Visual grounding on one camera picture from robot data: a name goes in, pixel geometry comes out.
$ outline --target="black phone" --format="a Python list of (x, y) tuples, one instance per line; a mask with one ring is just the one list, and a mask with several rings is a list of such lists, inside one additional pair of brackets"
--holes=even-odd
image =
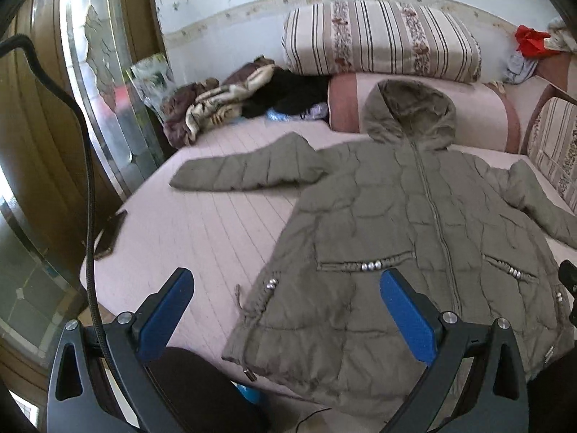
[(101, 258), (112, 254), (114, 245), (116, 244), (116, 239), (120, 233), (120, 228), (122, 228), (122, 224), (124, 223), (127, 214), (128, 212), (123, 210), (118, 214), (111, 216), (108, 221), (106, 221), (105, 228), (103, 229), (100, 240), (94, 250), (94, 260), (100, 260)]

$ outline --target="hooded coat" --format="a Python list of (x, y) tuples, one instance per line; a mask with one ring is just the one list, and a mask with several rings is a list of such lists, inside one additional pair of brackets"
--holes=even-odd
[(446, 150), (455, 106), (435, 89), (383, 81), (362, 121), (372, 140), (313, 150), (291, 133), (252, 153), (189, 161), (172, 179), (186, 191), (307, 185), (223, 358), (305, 398), (389, 419), (425, 368), (380, 298), (391, 267), (439, 311), (508, 319), (527, 379), (569, 351), (569, 306), (541, 229), (575, 248), (577, 218), (547, 199), (524, 161), (501, 170)]

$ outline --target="jacket pocket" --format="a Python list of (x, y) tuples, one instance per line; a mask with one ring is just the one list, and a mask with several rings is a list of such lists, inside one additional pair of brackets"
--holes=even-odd
[(485, 260), (486, 262), (488, 262), (492, 266), (497, 267), (499, 270), (502, 270), (506, 274), (509, 274), (510, 276), (515, 278), (516, 280), (520, 280), (522, 282), (527, 282), (527, 283), (538, 283), (539, 282), (539, 279), (535, 275), (532, 275), (532, 274), (527, 273), (527, 272), (523, 272), (523, 271), (519, 270), (518, 268), (512, 266), (510, 263), (504, 262), (503, 260), (498, 260), (497, 258), (490, 257), (489, 255), (485, 255), (485, 254), (483, 254), (483, 260)]
[(321, 272), (376, 272), (396, 267), (411, 258), (416, 258), (413, 250), (362, 262), (317, 262), (317, 270)]

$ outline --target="jacket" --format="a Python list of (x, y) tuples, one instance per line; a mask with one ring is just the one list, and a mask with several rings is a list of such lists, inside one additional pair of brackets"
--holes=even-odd
[(172, 179), (186, 191), (308, 185), (223, 358), (324, 405), (389, 419), (425, 368), (381, 301), (391, 267), (439, 311), (508, 319), (527, 379), (569, 351), (569, 306), (539, 227), (576, 247), (577, 218), (547, 199), (524, 161), (501, 170), (446, 150), (455, 106), (435, 89), (385, 80), (362, 121), (372, 140), (316, 151), (288, 134), (252, 153), (189, 161)]

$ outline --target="thin black wire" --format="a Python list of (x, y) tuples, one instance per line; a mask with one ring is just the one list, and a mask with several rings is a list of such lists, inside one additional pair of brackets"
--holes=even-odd
[(70, 97), (60, 86), (58, 86), (52, 78), (42, 68), (40, 61), (36, 55), (36, 49), (34, 44), (30, 40), (30, 37), (24, 34), (16, 34), (15, 36), (9, 37), (5, 41), (0, 43), (0, 58), (4, 57), (9, 52), (20, 48), (24, 51), (28, 66), (30, 70), (38, 81), (42, 83), (48, 91), (50, 91), (54, 96), (59, 98), (64, 102), (76, 117), (78, 125), (80, 127), (80, 136), (82, 138), (82, 147), (84, 151), (84, 165), (86, 167), (87, 175), (87, 186), (88, 186), (88, 225), (87, 225), (87, 236), (86, 236), (86, 291), (88, 294), (88, 306), (90, 308), (90, 315), (92, 317), (92, 323), (94, 326), (94, 331), (96, 332), (96, 338), (98, 339), (98, 345), (102, 351), (102, 355), (109, 366), (110, 372), (116, 384), (122, 391), (122, 394), (129, 400), (124, 384), (120, 379), (116, 365), (114, 364), (112, 355), (108, 343), (106, 341), (106, 333), (104, 325), (102, 324), (102, 318), (100, 317), (100, 311), (98, 310), (98, 302), (96, 299), (96, 285), (94, 284), (94, 210), (96, 208), (96, 198), (94, 196), (94, 169), (92, 166), (91, 158), (91, 145), (90, 137), (88, 135), (88, 127), (86, 126), (86, 120), (84, 119), (84, 114), (78, 103)]
[(294, 433), (298, 433), (298, 429), (301, 427), (301, 425), (306, 422), (309, 418), (313, 417), (316, 414), (320, 414), (321, 412), (327, 412), (332, 410), (330, 407), (325, 407), (324, 409), (320, 409), (316, 412), (313, 412), (312, 414), (308, 415), (307, 417), (303, 418), (300, 422), (298, 422), (296, 424), (296, 428), (294, 429)]

